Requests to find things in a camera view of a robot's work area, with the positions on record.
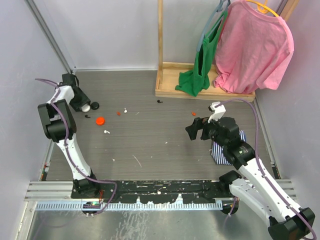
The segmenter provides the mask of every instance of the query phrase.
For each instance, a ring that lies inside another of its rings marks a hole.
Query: wooden frame
[[[298,5],[299,0],[287,0],[280,17],[282,17],[285,21],[288,21],[291,14],[295,10],[296,6]]]
[[[299,0],[288,0],[283,9],[281,17],[287,20]],[[256,98],[256,94],[237,94],[227,93],[220,87],[210,87],[207,90],[199,92],[197,97],[193,97],[183,91],[175,90],[179,83],[179,73],[193,69],[193,63],[180,62],[163,62],[163,0],[158,0],[158,47],[159,47],[159,63],[155,83],[155,95],[157,97],[183,98],[183,99],[206,99],[225,101],[233,98],[242,98],[250,102]],[[210,81],[217,77],[216,67],[212,65],[208,74]]]

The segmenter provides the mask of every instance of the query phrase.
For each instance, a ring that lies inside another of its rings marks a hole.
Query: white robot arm
[[[220,102],[209,106],[210,117],[195,118],[186,127],[191,140],[202,129],[202,140],[211,139],[223,147],[223,155],[254,186],[252,188],[236,171],[219,178],[220,188],[246,203],[267,225],[274,240],[299,240],[310,232],[315,214],[310,208],[291,199],[269,174],[254,149],[239,136],[235,120],[223,117],[225,107]]]
[[[62,80],[63,82],[55,88],[53,97],[38,106],[42,127],[46,137],[54,141],[63,152],[71,168],[73,184],[77,191],[87,196],[95,196],[99,187],[96,182],[86,178],[96,179],[79,148],[76,137],[76,122],[69,109],[70,105],[77,112],[88,112],[91,108],[91,101],[77,86],[74,75],[64,74]],[[66,142],[66,125],[55,107],[62,113],[67,124],[68,137]]]

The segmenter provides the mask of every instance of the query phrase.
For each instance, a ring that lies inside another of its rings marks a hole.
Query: wood grain floor
[[[112,180],[217,180],[233,170],[216,165],[210,156],[211,141],[191,141],[185,127],[197,117],[210,115],[212,101],[155,97],[156,71],[88,71],[77,74],[80,88],[98,110],[72,112],[77,124],[77,140],[84,158],[98,179]],[[225,105],[227,117],[235,118],[255,142],[255,120],[242,102]],[[96,118],[106,119],[104,126]],[[261,130],[259,155],[272,173],[270,157]],[[54,147],[47,180],[72,180],[62,152]]]

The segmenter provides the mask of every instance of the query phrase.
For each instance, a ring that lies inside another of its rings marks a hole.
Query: wooden post
[[[155,88],[159,89],[163,79],[163,0],[158,0],[158,44],[159,44],[159,56],[158,56],[158,72],[156,75]]]
[[[158,44],[159,44],[159,67],[163,65],[163,0],[158,0]]]
[[[285,21],[288,21],[298,3],[299,0],[288,0],[280,14],[280,17],[282,17]]]

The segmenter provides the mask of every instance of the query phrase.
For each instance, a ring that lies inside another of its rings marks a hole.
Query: yellow hanger
[[[273,11],[271,8],[267,7],[266,5],[263,5],[262,3],[258,2],[258,1],[253,1],[253,0],[246,0],[247,2],[250,2],[250,3],[254,3],[254,4],[257,4],[258,6],[261,6],[263,7],[264,9],[268,10],[270,13],[272,13],[273,15],[275,15],[276,17],[279,17],[279,15]]]
[[[265,0],[263,6],[266,6],[266,5],[267,5],[267,2],[268,2],[268,0]],[[260,5],[258,5],[257,7],[258,7],[258,11],[259,11],[260,13],[267,14],[267,13],[269,12],[269,10],[261,7]]]

